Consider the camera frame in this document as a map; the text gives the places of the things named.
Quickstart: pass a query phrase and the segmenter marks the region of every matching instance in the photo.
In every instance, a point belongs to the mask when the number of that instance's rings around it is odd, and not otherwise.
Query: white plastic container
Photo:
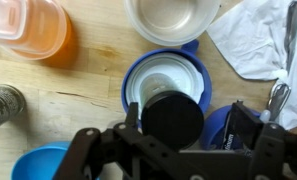
[[[147,76],[140,85],[141,104],[146,104],[150,98],[166,91],[180,91],[176,83],[167,75],[154,73]]]
[[[220,0],[124,0],[133,27],[164,46],[188,43],[201,35],[217,14]]]
[[[68,16],[56,0],[0,0],[0,46],[13,56],[47,58],[69,34]]]

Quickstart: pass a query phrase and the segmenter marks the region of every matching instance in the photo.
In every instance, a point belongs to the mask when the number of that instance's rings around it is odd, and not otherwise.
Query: orange plastic container
[[[69,18],[55,0],[0,0],[0,45],[21,59],[52,56],[69,34]]]

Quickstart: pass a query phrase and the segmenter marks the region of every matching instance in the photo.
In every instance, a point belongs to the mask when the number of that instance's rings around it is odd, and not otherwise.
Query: white bowl
[[[217,14],[220,0],[124,0],[133,27],[147,40],[164,46],[200,36]]]

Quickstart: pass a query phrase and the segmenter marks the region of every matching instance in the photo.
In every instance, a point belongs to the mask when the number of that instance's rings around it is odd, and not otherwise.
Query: metal screw
[[[92,129],[89,129],[89,130],[86,132],[86,134],[87,134],[88,136],[92,135],[93,133],[94,133],[94,130],[92,130]]]
[[[201,177],[200,175],[192,175],[190,177],[190,180],[204,180],[204,178]]]
[[[265,175],[259,174],[255,177],[255,180],[270,180],[270,179],[269,179],[269,177],[267,177]]]
[[[121,124],[120,126],[119,126],[119,129],[125,129],[126,128],[126,125],[125,124]]]
[[[276,124],[270,124],[270,127],[273,128],[273,129],[277,129],[278,126]]]

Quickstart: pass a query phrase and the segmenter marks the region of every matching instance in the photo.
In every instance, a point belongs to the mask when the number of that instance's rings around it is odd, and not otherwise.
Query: plastic lid
[[[180,150],[199,138],[204,116],[189,96],[168,91],[157,94],[145,104],[141,122],[144,135],[152,135],[168,147]]]
[[[25,0],[0,0],[0,39],[22,36],[26,23]]]
[[[57,53],[69,40],[69,18],[56,0],[29,0],[24,41],[15,42],[4,49],[23,60],[39,60]]]

